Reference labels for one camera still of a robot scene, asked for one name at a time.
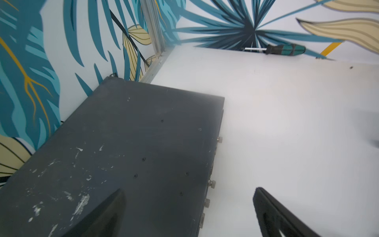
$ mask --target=wall mural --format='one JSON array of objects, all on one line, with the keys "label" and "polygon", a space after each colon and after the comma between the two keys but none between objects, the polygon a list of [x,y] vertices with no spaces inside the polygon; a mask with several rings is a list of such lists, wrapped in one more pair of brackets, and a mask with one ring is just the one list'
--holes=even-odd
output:
[{"label": "wall mural", "polygon": [[[195,6],[191,10],[186,8],[185,0],[155,1],[165,40],[172,44],[195,42],[198,47],[241,50],[245,47],[264,48],[268,44],[296,42],[307,46],[306,55],[326,59],[337,46],[349,41],[362,47],[362,51],[379,54],[379,17],[373,14],[379,13],[379,2],[376,0],[188,0]],[[279,3],[290,3],[295,10],[276,17],[271,14],[270,19],[266,20],[267,14]],[[320,10],[318,18],[323,18],[325,13],[320,8],[331,9],[330,13],[327,12],[329,16],[333,16],[336,11],[345,12],[345,19],[312,22],[297,18],[298,14],[315,9]],[[354,17],[356,13],[370,14],[367,17]],[[185,24],[182,24],[186,27],[177,26],[179,16],[186,19]],[[289,25],[289,18],[303,30],[283,30]],[[272,23],[280,27],[273,29],[270,27]],[[186,33],[186,37],[178,37],[178,33]],[[323,51],[316,51],[312,50],[316,45],[312,42],[327,43],[328,46]]]},{"label": "wall mural", "polygon": [[[154,1],[169,45],[379,63],[377,0]],[[140,0],[0,0],[0,25],[1,187],[103,78],[138,82],[155,55]]]},{"label": "wall mural", "polygon": [[[55,25],[45,30],[49,22]],[[85,99],[82,94],[91,95],[113,73],[138,82],[155,55],[139,0],[0,0],[0,26],[1,188],[58,129],[62,114],[67,118]],[[71,97],[81,101],[71,105]]]}]

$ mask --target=white floor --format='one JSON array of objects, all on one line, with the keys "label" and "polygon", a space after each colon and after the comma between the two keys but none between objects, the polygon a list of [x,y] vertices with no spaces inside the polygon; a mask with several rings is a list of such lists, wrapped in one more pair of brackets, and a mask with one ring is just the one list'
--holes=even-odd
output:
[{"label": "white floor", "polygon": [[378,66],[177,47],[152,84],[225,97],[200,237],[261,236],[259,186],[320,236],[379,235]]}]

